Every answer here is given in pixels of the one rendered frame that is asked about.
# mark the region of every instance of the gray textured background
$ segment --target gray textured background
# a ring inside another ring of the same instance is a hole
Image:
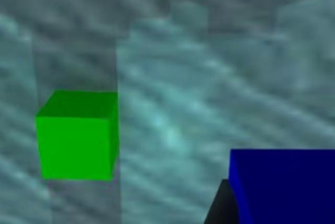
[[[202,223],[230,148],[335,146],[335,0],[175,1],[0,0],[0,224],[111,223],[110,185],[39,179],[34,113],[115,89],[116,44],[125,224]]]

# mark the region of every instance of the green cube's front face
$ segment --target green cube's front face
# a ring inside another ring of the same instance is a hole
[[[112,179],[119,147],[117,94],[59,92],[37,115],[43,178]]]

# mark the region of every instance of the dark green surface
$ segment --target dark green surface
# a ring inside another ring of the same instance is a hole
[[[37,115],[44,179],[112,179],[119,148],[116,99],[116,93],[74,91],[50,97]]]

